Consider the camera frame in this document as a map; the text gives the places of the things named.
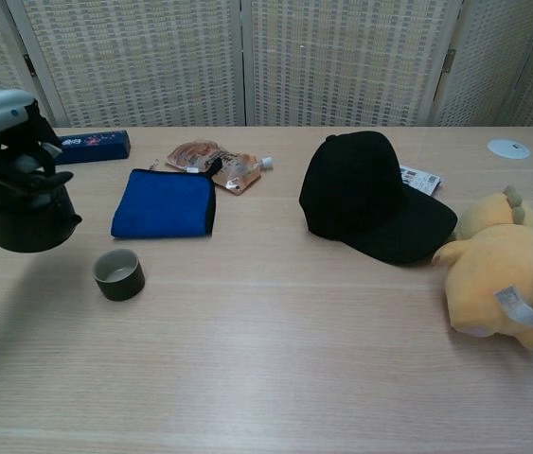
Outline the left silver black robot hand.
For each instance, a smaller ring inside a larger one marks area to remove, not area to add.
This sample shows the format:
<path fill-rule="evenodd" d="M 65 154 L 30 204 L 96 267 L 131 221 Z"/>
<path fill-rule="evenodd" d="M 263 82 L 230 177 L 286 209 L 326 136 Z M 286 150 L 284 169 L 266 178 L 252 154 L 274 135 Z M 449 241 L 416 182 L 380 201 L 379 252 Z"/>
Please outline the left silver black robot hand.
<path fill-rule="evenodd" d="M 62 142 L 34 95 L 0 90 L 0 184 L 28 196 L 64 186 L 73 174 L 56 170 L 61 152 Z"/>

